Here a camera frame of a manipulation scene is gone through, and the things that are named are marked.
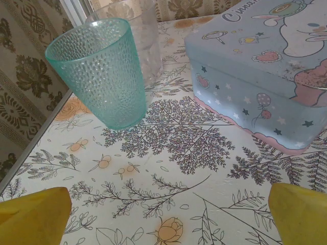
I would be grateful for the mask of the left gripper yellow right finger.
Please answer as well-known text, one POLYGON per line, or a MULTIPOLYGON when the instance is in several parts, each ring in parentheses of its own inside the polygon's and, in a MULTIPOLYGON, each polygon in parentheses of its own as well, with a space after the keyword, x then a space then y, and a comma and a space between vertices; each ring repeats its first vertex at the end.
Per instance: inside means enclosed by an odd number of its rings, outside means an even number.
POLYGON ((269 209, 283 244, 326 244, 326 194, 275 183, 269 209))

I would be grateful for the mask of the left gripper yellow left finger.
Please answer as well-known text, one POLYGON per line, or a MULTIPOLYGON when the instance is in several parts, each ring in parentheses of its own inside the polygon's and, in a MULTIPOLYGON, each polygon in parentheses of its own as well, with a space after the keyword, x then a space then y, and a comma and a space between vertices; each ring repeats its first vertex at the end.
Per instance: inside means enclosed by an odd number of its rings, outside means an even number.
POLYGON ((60 244, 71 208, 65 187, 1 202, 1 244, 60 244))

